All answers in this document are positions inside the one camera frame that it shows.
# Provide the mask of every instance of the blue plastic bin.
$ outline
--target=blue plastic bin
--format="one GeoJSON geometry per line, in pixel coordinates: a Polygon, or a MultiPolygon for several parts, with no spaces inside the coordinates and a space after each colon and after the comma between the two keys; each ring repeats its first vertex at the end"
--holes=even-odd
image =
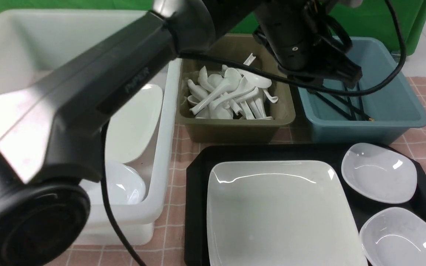
{"type": "MultiPolygon", "coordinates": [[[[352,40],[353,49],[348,57],[362,67],[359,84],[361,90],[365,90],[384,80],[397,64],[382,42],[365,37],[353,37],[352,40]]],[[[324,85],[343,90],[339,81],[325,80],[324,85]]],[[[375,119],[373,122],[348,121],[306,89],[299,89],[299,94],[312,126],[312,140],[315,143],[367,142],[389,145],[409,128],[426,126],[426,111],[402,72],[385,88],[362,97],[365,113],[375,119]]],[[[322,95],[349,113],[345,105],[328,94],[322,95]]],[[[358,98],[351,98],[351,101],[359,108],[358,98]]]]}

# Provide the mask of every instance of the black tray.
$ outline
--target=black tray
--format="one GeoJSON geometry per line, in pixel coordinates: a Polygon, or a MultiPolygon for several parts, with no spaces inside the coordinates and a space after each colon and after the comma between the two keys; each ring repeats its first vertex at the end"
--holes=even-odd
{"type": "Polygon", "coordinates": [[[363,197],[343,180],[341,161],[351,146],[352,144],[211,146],[203,150],[186,170],[185,263],[187,266],[210,265],[206,234],[206,197],[210,172],[220,162],[323,161],[331,165],[338,174],[358,230],[374,214],[395,206],[410,210],[426,222],[426,174],[420,164],[412,160],[418,176],[417,189],[413,198],[404,204],[383,204],[363,197]]]}

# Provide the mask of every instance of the robotic arm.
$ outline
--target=robotic arm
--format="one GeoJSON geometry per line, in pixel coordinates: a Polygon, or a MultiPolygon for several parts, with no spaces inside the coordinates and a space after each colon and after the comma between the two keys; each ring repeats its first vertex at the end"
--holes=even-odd
{"type": "Polygon", "coordinates": [[[351,40],[328,16],[337,3],[154,0],[143,17],[49,76],[0,95],[0,266],[44,265],[73,243],[90,206],[78,184],[105,175],[103,125],[168,62],[208,51],[248,14],[284,74],[354,87],[362,74],[345,56],[351,40]]]}

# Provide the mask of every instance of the white plastic bin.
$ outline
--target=white plastic bin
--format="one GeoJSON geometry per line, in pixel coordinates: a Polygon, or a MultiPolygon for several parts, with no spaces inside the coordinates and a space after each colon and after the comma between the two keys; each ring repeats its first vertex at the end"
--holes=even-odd
{"type": "MultiPolygon", "coordinates": [[[[62,66],[144,13],[128,10],[3,12],[0,14],[0,94],[26,88],[40,73],[62,66]]],[[[180,64],[179,59],[171,62],[167,73],[161,71],[152,80],[165,88],[162,113],[147,150],[128,164],[144,179],[147,196],[136,205],[112,206],[116,219],[133,245],[151,240],[154,221],[164,207],[180,64]]],[[[105,215],[101,204],[92,204],[92,210],[92,215],[105,215]]],[[[76,244],[120,244],[107,218],[106,222],[97,224],[89,221],[76,244]]]]}

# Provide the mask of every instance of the white bowl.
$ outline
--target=white bowl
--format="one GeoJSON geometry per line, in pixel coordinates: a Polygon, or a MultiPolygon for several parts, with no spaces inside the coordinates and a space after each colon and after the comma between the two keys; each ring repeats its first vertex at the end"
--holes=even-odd
{"type": "Polygon", "coordinates": [[[426,266],[426,223],[408,210],[379,212],[359,236],[373,266],[426,266]]]}
{"type": "Polygon", "coordinates": [[[211,266],[367,266],[343,188],[324,162],[220,163],[206,212],[211,266]]]}
{"type": "Polygon", "coordinates": [[[409,201],[417,187],[417,171],[409,158],[368,143],[350,147],[341,174],[361,195],[389,204],[409,201]]]}
{"type": "MultiPolygon", "coordinates": [[[[113,205],[134,205],[146,195],[146,183],[132,167],[107,160],[105,163],[109,202],[113,205]]],[[[100,184],[83,180],[80,186],[90,196],[92,205],[102,205],[100,184]]]]}

